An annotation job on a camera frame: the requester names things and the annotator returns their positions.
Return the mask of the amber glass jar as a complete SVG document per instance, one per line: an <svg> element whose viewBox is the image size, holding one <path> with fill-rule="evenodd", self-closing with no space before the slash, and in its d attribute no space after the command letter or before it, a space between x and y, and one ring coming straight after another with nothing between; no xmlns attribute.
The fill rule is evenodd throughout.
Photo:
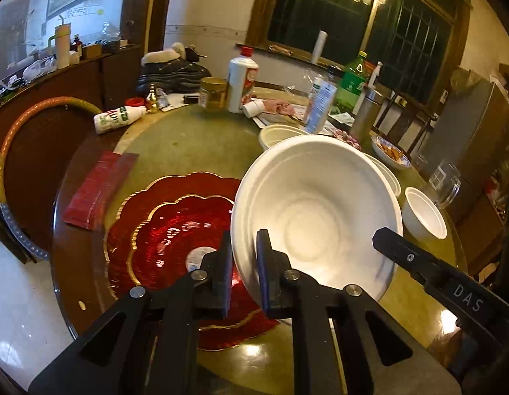
<svg viewBox="0 0 509 395"><path fill-rule="evenodd" d="M207 111L221 111L225 107L228 82L225 79L206 77L201 79L198 105Z"/></svg>

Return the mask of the beige thermos on sideboard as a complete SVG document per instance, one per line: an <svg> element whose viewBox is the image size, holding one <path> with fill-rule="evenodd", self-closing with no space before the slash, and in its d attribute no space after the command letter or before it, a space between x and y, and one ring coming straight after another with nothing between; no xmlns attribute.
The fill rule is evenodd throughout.
<svg viewBox="0 0 509 395"><path fill-rule="evenodd" d="M70 66L70 23L65 23L61 17L61 24L55 28L47 44L49 47L55 45L56 67L64 69Z"/></svg>

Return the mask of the white plastic bottle lying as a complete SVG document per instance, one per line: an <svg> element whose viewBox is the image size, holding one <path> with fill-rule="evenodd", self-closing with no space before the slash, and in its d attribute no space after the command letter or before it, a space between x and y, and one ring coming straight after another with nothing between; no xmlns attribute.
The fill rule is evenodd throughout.
<svg viewBox="0 0 509 395"><path fill-rule="evenodd" d="M95 132L98 135L126 127L141 119L147 113L145 106L121 106L94 117Z"/></svg>

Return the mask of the large red scalloped plate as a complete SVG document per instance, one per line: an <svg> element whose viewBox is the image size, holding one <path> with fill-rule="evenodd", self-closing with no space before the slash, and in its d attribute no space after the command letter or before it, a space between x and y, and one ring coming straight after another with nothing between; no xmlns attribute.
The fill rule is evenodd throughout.
<svg viewBox="0 0 509 395"><path fill-rule="evenodd" d="M234 203L239 184L239 180L235 178L197 172L186 176L159 178L146 189L130 195L118 210L105 238L107 275L114 296L120 297L139 285L130 279L126 261L131 251L132 234L148 217L150 211L162 203L176 201L186 195L220 195Z"/></svg>

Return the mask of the small white cup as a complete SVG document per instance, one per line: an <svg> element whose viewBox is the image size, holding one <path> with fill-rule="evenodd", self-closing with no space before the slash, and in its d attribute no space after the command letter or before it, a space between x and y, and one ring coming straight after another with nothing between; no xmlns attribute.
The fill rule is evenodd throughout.
<svg viewBox="0 0 509 395"><path fill-rule="evenodd" d="M264 101L261 99L253 99L242 106L244 115L247 118L254 118L265 112Z"/></svg>

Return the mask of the wooden chair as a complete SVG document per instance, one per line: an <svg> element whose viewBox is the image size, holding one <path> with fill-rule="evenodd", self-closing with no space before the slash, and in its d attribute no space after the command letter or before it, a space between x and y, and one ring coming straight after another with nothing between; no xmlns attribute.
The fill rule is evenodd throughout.
<svg viewBox="0 0 509 395"><path fill-rule="evenodd" d="M388 113L394 106L398 107L400 110L399 117L392 127L390 127L388 133L383 133L380 131L380 126L386 120ZM380 116L375 122L372 131L390 141L393 145L398 146L405 155L410 158L412 151L416 148L425 132L428 129L433 130L431 123L437 122L438 120L439 116L436 113L431 114L428 106L417 102L411 96L400 92L398 89L393 89L392 96L386 103L386 107L380 112ZM402 147L400 145L400 140L414 123L420 123L419 132L408 147Z"/></svg>

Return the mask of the small golden bottle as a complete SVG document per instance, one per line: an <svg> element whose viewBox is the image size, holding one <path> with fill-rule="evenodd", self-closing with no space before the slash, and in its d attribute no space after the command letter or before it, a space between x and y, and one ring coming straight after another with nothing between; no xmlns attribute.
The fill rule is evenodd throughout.
<svg viewBox="0 0 509 395"><path fill-rule="evenodd" d="M158 98L154 84L149 86L149 90L146 98L147 111L154 113L159 111Z"/></svg>

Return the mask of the green plastic bottle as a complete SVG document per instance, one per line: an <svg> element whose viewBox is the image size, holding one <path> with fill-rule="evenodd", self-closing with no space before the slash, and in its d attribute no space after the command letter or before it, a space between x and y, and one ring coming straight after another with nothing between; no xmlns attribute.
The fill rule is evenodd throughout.
<svg viewBox="0 0 509 395"><path fill-rule="evenodd" d="M365 69L367 54L360 51L358 56L344 69L344 75L337 86L337 93L333 103L333 113L352 113L362 88L367 82L368 74Z"/></svg>

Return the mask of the stainless steel thermos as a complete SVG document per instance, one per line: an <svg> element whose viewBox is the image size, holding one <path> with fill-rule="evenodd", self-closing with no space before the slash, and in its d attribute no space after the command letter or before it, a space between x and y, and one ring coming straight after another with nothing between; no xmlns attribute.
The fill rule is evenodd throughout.
<svg viewBox="0 0 509 395"><path fill-rule="evenodd" d="M369 136L370 130L379 115L385 101L383 94L376 88L365 87L361 93L362 101L356 106L357 112L350 129L350 135L359 143Z"/></svg>

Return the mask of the large white disposable bowl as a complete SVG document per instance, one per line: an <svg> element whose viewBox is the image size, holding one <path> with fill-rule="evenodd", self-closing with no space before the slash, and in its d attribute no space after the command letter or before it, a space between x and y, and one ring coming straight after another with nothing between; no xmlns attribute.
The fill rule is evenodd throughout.
<svg viewBox="0 0 509 395"><path fill-rule="evenodd" d="M403 231L389 183L363 152L339 140L292 137L262 153L237 189L230 235L235 264L256 303L261 290L255 240L269 232L272 248L319 284L361 286L380 300L395 264L372 244L375 232Z"/></svg>

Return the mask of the grey refrigerator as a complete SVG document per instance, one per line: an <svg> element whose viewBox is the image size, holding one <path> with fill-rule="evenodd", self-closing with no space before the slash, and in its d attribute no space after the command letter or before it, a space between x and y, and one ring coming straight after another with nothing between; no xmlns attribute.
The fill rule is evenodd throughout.
<svg viewBox="0 0 509 395"><path fill-rule="evenodd" d="M447 207L449 217L461 221L481 195L485 182L503 155L509 134L509 103L495 82L481 79L451 94L429 139L422 146L430 176L441 161L459 170L461 187Z"/></svg>

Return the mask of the small red scalloped plate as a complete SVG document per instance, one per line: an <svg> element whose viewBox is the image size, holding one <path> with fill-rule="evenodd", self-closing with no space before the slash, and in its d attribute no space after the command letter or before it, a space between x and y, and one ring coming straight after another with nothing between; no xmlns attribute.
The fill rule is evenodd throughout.
<svg viewBox="0 0 509 395"><path fill-rule="evenodd" d="M220 195L186 195L150 211L135 229L126 267L133 283L167 288L218 250L229 229L233 201Z"/></svg>

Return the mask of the small white disposable bowl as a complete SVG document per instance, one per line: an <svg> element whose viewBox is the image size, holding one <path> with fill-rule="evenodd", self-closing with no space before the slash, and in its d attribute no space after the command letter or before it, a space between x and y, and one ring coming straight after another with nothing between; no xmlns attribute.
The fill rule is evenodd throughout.
<svg viewBox="0 0 509 395"><path fill-rule="evenodd" d="M419 189L405 188L402 217L408 232L419 242L445 240L447 229L439 209Z"/></svg>

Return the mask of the tall white blue tube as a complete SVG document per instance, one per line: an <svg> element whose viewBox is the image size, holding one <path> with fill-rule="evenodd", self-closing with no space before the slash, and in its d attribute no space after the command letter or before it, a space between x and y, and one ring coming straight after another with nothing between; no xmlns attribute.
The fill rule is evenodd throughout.
<svg viewBox="0 0 509 395"><path fill-rule="evenodd" d="M323 130L336 92L337 85L331 79L322 77L315 79L303 117L303 124L307 133L318 134Z"/></svg>

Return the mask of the dark folded jacket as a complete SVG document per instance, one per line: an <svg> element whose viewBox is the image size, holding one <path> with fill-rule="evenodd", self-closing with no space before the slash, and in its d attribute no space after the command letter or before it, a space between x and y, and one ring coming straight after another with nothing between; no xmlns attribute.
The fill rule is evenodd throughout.
<svg viewBox="0 0 509 395"><path fill-rule="evenodd" d="M201 80L211 75L207 68L182 58L166 63L147 63L141 67L136 90L144 94L154 86L162 88L166 94L195 93Z"/></svg>

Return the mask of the white roll on windowsill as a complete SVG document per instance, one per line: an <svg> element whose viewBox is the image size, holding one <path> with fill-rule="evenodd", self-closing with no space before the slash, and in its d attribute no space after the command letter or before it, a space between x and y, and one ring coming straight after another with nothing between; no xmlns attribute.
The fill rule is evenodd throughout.
<svg viewBox="0 0 509 395"><path fill-rule="evenodd" d="M318 61L320 60L323 48L324 48L326 40L327 40L327 37L328 37L328 34L325 31L323 31L323 30L319 31L318 37L316 39L316 42L315 42L315 45L314 45L314 48L313 48L312 54L311 54L310 62L312 64L317 64Z"/></svg>

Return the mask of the red rectangular box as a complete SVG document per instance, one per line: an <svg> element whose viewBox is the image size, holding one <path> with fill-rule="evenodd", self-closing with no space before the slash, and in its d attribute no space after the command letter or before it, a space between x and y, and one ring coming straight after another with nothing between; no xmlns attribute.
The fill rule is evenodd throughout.
<svg viewBox="0 0 509 395"><path fill-rule="evenodd" d="M105 151L64 212L64 222L89 231L103 225L107 206L133 169L138 155Z"/></svg>

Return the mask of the blue patterned food plate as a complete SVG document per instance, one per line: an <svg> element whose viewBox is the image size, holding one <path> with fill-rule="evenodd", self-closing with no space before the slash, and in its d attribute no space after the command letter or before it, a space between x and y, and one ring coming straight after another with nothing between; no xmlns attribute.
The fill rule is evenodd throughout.
<svg viewBox="0 0 509 395"><path fill-rule="evenodd" d="M412 166L411 161L400 149L380 136L371 138L371 146L378 158L392 169L407 170Z"/></svg>

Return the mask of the white disposable plate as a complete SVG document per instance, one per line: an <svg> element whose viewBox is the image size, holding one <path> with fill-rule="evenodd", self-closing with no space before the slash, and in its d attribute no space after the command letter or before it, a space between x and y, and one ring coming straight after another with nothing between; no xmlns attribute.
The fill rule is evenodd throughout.
<svg viewBox="0 0 509 395"><path fill-rule="evenodd" d="M397 180L394 173L381 161L367 154L366 157L373 162L377 168L380 170L382 175L386 178L391 190L393 191L396 198L401 195L402 189L399 181Z"/></svg>

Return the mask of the white liquor bottle red cap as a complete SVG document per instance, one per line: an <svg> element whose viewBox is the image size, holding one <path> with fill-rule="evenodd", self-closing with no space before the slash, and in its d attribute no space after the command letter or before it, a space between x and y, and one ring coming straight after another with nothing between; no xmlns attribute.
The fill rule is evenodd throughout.
<svg viewBox="0 0 509 395"><path fill-rule="evenodd" d="M243 105L252 98L259 71L258 63L252 58L253 53L252 47L243 45L240 55L229 61L227 109L231 113L241 113Z"/></svg>

